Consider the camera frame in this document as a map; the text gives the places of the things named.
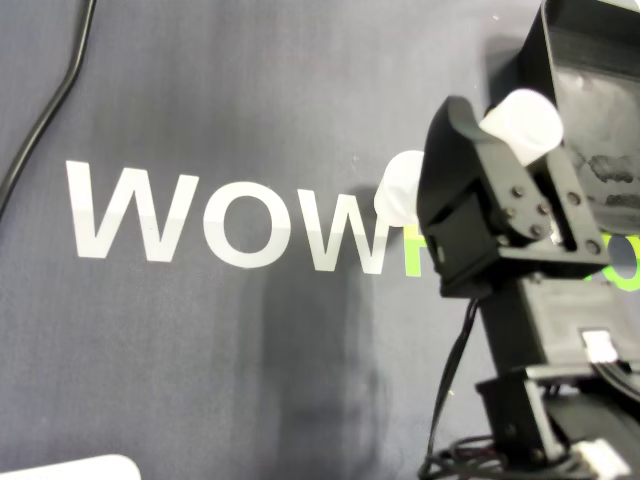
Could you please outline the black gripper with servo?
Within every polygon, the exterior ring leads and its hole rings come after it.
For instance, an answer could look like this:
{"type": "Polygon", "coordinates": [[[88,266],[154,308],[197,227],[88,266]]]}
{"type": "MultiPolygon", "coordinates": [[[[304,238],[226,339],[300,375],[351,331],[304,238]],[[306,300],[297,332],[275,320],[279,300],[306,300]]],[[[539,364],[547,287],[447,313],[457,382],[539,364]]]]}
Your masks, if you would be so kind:
{"type": "Polygon", "coordinates": [[[449,96],[427,133],[417,194],[444,296],[488,296],[540,274],[581,279],[609,256],[563,147],[545,158],[543,195],[502,140],[483,131],[464,97],[449,96]]]}

